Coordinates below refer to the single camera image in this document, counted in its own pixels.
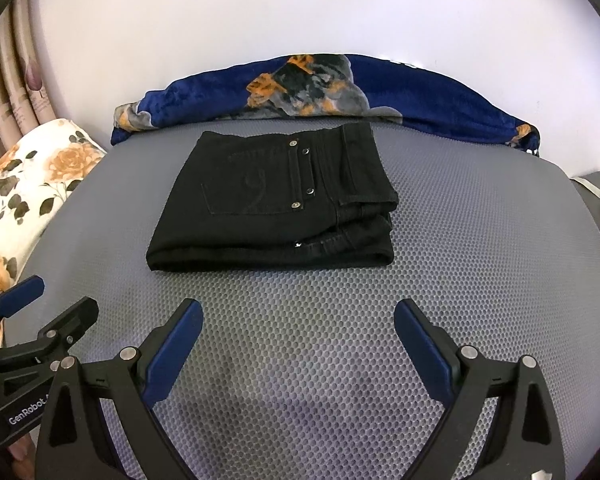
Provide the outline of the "black pants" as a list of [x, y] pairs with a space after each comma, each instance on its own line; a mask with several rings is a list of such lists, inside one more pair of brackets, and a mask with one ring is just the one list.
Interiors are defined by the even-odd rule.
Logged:
[[260, 136], [206, 131], [146, 261], [164, 272], [388, 266], [398, 203], [367, 122]]

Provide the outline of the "white floral pillow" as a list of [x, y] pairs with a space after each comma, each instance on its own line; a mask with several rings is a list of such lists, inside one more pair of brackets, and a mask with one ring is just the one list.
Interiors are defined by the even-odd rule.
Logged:
[[20, 280], [50, 220], [105, 155], [61, 118], [36, 127], [0, 158], [0, 292]]

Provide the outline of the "grey mesh mattress cover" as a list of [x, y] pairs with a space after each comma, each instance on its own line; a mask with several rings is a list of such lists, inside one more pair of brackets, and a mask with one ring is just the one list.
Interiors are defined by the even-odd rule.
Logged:
[[29, 258], [45, 292], [7, 321], [10, 344], [89, 296], [98, 320], [73, 352], [106, 360], [197, 299], [204, 329], [156, 407], [196, 476], [396, 479], [442, 411], [393, 328], [411, 298], [490, 359], [538, 360], [566, 473], [580, 474], [600, 447], [600, 231], [560, 168], [378, 124], [399, 195], [390, 266], [155, 273], [146, 250], [200, 133], [141, 133], [108, 152]]

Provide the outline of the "beige curtain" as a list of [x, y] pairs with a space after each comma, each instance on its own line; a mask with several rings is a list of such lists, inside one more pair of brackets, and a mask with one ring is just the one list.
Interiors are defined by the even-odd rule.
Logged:
[[30, 0], [12, 0], [0, 15], [0, 157], [55, 118], [36, 53]]

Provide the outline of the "blue floral blanket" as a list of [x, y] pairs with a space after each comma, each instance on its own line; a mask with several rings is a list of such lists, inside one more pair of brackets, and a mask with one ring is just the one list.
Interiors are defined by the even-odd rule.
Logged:
[[111, 144], [134, 133], [224, 119], [347, 117], [538, 154], [534, 125], [461, 82], [358, 54], [305, 53], [210, 70], [114, 110]]

